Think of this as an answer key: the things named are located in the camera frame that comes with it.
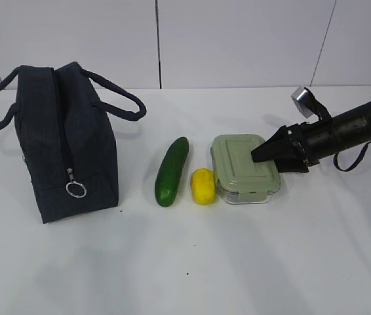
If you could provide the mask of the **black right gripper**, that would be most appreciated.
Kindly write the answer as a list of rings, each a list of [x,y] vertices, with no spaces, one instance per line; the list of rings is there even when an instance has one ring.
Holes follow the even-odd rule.
[[[309,147],[306,131],[308,123],[282,126],[263,144],[251,151],[253,162],[275,160],[280,173],[308,173],[319,159]]]

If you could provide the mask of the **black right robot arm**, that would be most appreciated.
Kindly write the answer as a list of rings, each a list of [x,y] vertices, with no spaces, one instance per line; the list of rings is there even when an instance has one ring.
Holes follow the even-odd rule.
[[[316,115],[318,121],[280,127],[251,151],[252,161],[274,161],[280,173],[307,173],[320,159],[332,156],[339,171],[356,168],[371,144],[371,101],[333,117],[306,87],[298,87],[291,98],[301,114]],[[360,144],[364,146],[356,160],[342,169],[338,164],[339,153]]]

